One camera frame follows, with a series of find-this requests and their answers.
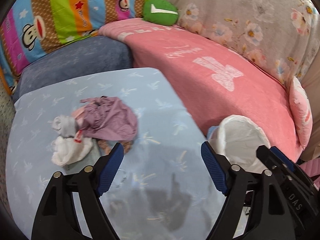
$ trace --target purple cloth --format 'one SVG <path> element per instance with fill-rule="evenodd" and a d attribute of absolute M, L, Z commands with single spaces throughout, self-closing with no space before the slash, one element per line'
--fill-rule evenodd
<path fill-rule="evenodd" d="M 132 110 L 118 97 L 87 98 L 83 123 L 79 129 L 83 135 L 108 141 L 131 141 L 137 134 L 138 121 Z"/>

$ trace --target floral blanket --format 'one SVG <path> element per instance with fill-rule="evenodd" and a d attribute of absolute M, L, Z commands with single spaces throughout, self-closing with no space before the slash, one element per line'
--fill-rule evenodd
<path fill-rule="evenodd" d="M 287 85 L 319 50 L 319 13 L 310 0 L 168 0 L 178 25 L 249 59 Z"/>

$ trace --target cartoon pillow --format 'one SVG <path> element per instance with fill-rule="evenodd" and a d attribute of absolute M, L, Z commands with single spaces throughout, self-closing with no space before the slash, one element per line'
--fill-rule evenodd
<path fill-rule="evenodd" d="M 166 0 L 148 0 L 144 4 L 144 21 L 171 26 L 177 22 L 178 17 L 177 8 Z"/>
<path fill-rule="evenodd" d="M 290 86 L 289 103 L 300 144 L 305 149 L 311 135 L 312 114 L 307 94 L 296 77 Z"/>

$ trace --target white plastic bag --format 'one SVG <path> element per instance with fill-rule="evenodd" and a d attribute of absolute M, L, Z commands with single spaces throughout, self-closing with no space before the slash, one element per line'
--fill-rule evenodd
<path fill-rule="evenodd" d="M 224 155 L 231 164 L 238 164 L 245 171 L 262 173 L 267 169 L 257 158 L 256 150 L 260 145 L 270 148 L 270 142 L 250 118 L 228 116 L 208 141 L 217 154 Z"/>

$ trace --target pink pillow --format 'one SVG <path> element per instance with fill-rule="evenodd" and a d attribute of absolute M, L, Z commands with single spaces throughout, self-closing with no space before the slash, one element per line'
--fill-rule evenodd
<path fill-rule="evenodd" d="M 289 103 L 300 144 L 305 149 L 311 135 L 312 114 L 307 94 L 296 77 L 290 86 Z"/>

